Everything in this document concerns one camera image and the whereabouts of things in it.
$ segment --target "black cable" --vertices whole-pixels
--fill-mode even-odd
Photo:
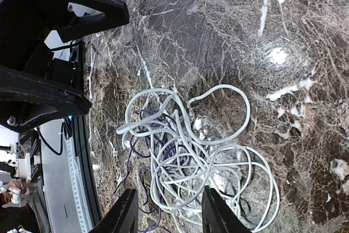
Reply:
[[[72,130],[70,129],[70,127],[69,127],[69,125],[68,125],[68,123],[67,123],[67,120],[65,120],[65,121],[63,122],[63,125],[64,125],[64,130],[65,130],[65,132],[68,134],[68,139],[71,138],[71,137],[73,136],[73,132],[72,132]]]
[[[67,45],[67,46],[60,46],[60,47],[56,47],[54,49],[50,49],[50,51],[55,52],[55,51],[59,51],[59,50],[63,50],[63,49],[71,49],[74,46],[78,46],[79,42]]]
[[[72,41],[70,42],[70,48],[69,48],[70,53],[73,52],[73,47],[74,47],[74,46],[72,46],[72,44],[73,44],[74,41],[77,41],[76,43],[78,43],[78,44],[80,43],[80,41],[78,41],[78,40],[72,40]]]
[[[49,150],[52,151],[53,154],[55,154],[55,155],[57,155],[57,156],[61,156],[62,153],[63,153],[63,127],[64,127],[64,124],[62,123],[62,125],[61,125],[61,149],[59,150],[59,152],[55,151],[55,150],[49,145],[49,143],[47,143],[47,141],[44,139],[42,133],[40,132],[39,127],[37,127],[39,137],[41,138],[41,140],[43,141],[43,143],[49,148]]]

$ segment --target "cable bundle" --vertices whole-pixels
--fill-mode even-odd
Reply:
[[[252,232],[265,229],[276,217],[280,206],[278,186],[263,156],[251,147],[227,144],[236,138],[248,125],[250,119],[250,104],[246,95],[234,86],[218,85],[211,88],[205,94],[190,99],[187,108],[190,109],[191,103],[199,101],[221,88],[227,88],[237,92],[242,96],[246,104],[246,118],[243,125],[234,134],[226,138],[215,141],[200,140],[191,129],[190,118],[180,97],[175,92],[163,88],[148,89],[134,96],[125,112],[125,125],[117,129],[118,134],[123,134],[123,147],[125,147],[128,134],[130,133],[132,135],[130,141],[130,155],[131,152],[136,152],[140,155],[140,153],[134,149],[134,145],[139,138],[145,139],[149,155],[145,156],[141,154],[141,156],[151,159],[150,171],[152,180],[150,184],[150,196],[153,202],[164,212],[172,214],[179,232],[183,232],[175,216],[179,209],[197,214],[197,220],[187,219],[187,221],[202,225],[201,196],[203,189],[205,185],[208,184],[219,191],[213,177],[214,172],[228,171],[236,178],[235,185],[237,185],[237,193],[234,196],[224,194],[223,197],[229,199],[233,203],[233,211],[239,219],[241,217],[240,197],[251,180],[254,166],[258,166],[268,175],[269,197],[266,208],[260,222]],[[158,111],[135,111],[135,113],[140,115],[140,119],[137,122],[131,122],[131,108],[136,99],[146,94],[157,95],[158,93],[168,94],[165,101],[161,104],[160,109]],[[170,101],[174,101],[179,106],[182,117],[180,117],[177,109],[173,112],[174,119],[167,114],[166,107]],[[183,130],[182,121],[184,122],[186,131]],[[244,161],[217,163],[216,157],[220,153],[227,153],[227,151],[243,153],[245,155]],[[260,161],[252,161],[252,154],[255,155],[256,158],[259,158]],[[241,184],[242,177],[238,174],[242,166],[247,167],[248,170],[243,184]],[[273,215],[266,221],[274,194],[276,195],[276,208]]]

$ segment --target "black plastic bracket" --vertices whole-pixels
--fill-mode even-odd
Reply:
[[[100,13],[79,17],[70,3]],[[87,114],[90,102],[67,85],[79,69],[73,62],[53,63],[44,40],[52,30],[67,42],[128,22],[121,0],[0,0],[0,124],[23,133],[50,120]],[[71,79],[63,81],[62,72]]]

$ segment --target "dark marble countertop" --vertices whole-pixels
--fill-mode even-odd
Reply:
[[[280,190],[279,214],[263,232],[349,232],[349,0],[124,1],[130,24],[94,35],[87,52],[103,211],[125,174],[116,129],[129,100],[166,87],[188,101],[227,83],[251,104],[237,142],[265,156]],[[223,137],[241,126],[245,106],[216,92],[194,113]],[[141,218],[142,228],[155,220]]]

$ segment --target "purple cable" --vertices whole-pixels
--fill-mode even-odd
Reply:
[[[134,111],[134,113],[139,113],[139,114],[140,114],[140,118],[142,119],[142,113],[146,113],[146,114],[148,114],[148,115],[153,115],[153,114],[157,113],[157,111],[156,111],[156,110],[136,110],[136,111]],[[169,118],[170,120],[172,120],[172,121],[173,121],[173,119],[172,119],[170,116],[168,116],[168,115],[165,115],[165,114],[163,114],[163,115],[165,116],[164,118],[161,118],[161,117],[160,117],[160,118],[157,118],[156,120],[159,121],[159,122],[164,123],[165,125],[167,125],[167,126],[169,126],[169,127],[171,128],[171,125],[170,125],[169,121],[166,119],[166,117],[168,117],[168,118]],[[151,126],[152,128],[160,128],[160,127],[161,127],[160,124],[156,124],[156,123],[152,123],[152,124],[150,124],[150,126]],[[139,131],[138,133],[143,133],[143,132],[145,132],[145,129],[144,129],[144,128],[140,129],[140,131]],[[155,147],[159,147],[159,149],[160,149],[161,147],[163,147],[164,144],[167,143],[167,140],[160,140],[157,136],[154,136],[154,137],[155,137],[155,139],[156,139],[156,141],[157,141],[157,142],[155,143]],[[119,197],[119,195],[116,194],[116,192],[117,192],[117,190],[120,188],[120,186],[126,181],[126,179],[128,178],[128,176],[129,176],[129,174],[130,174],[129,165],[130,165],[130,158],[131,158],[132,152],[134,151],[138,156],[140,156],[140,157],[142,157],[142,158],[148,158],[148,157],[150,157],[150,155],[149,155],[149,156],[144,156],[144,155],[138,153],[138,151],[135,149],[134,146],[135,146],[136,143],[138,142],[138,139],[139,139],[139,138],[137,138],[136,141],[135,141],[134,143],[133,143],[133,139],[134,139],[134,136],[132,136],[132,137],[131,137],[131,140],[130,140],[130,153],[129,153],[128,160],[127,160],[127,172],[126,172],[126,175],[125,175],[124,179],[121,181],[121,183],[116,187],[116,189],[115,189],[115,191],[114,191],[114,193],[113,193],[113,196]],[[150,136],[146,136],[146,137],[145,137],[145,141],[146,141],[147,147],[149,148]],[[169,146],[169,149],[167,149],[167,151],[166,151],[165,154],[164,154],[164,159],[166,159],[166,156],[167,156],[167,155],[173,156],[174,154],[176,154],[175,143],[172,142],[171,144],[172,144],[172,146]],[[142,184],[142,188],[143,188],[143,190],[144,190],[144,192],[145,192],[145,194],[146,194],[146,202],[145,202],[143,205],[146,205],[147,203],[149,203],[149,193],[148,193],[147,188],[146,188],[146,186],[145,186],[145,184],[144,184],[144,180],[143,180],[142,177],[141,177],[141,176],[142,176],[142,171],[143,171],[143,170],[149,170],[149,171],[150,171],[150,168],[148,168],[148,167],[142,167],[142,168],[139,170],[139,178],[140,178],[140,181],[141,181],[141,184]],[[160,221],[161,221],[161,209],[160,209],[158,206],[156,206],[156,207],[155,207],[153,210],[151,210],[150,212],[144,211],[143,209],[141,209],[141,208],[139,207],[139,210],[142,211],[142,212],[145,213],[145,214],[152,214],[152,213],[154,213],[157,209],[159,210],[159,218],[158,218],[157,224],[156,224],[156,225],[153,225],[153,226],[149,226],[149,227],[148,227],[146,230],[144,230],[144,231],[142,231],[142,230],[137,230],[138,232],[140,232],[140,233],[148,233],[148,232],[151,232],[151,231],[153,231],[153,230],[155,230],[155,229],[161,229],[161,230],[166,231],[167,233],[171,233],[169,230],[167,230],[167,229],[165,229],[165,228],[159,226],[159,225],[160,225]]]

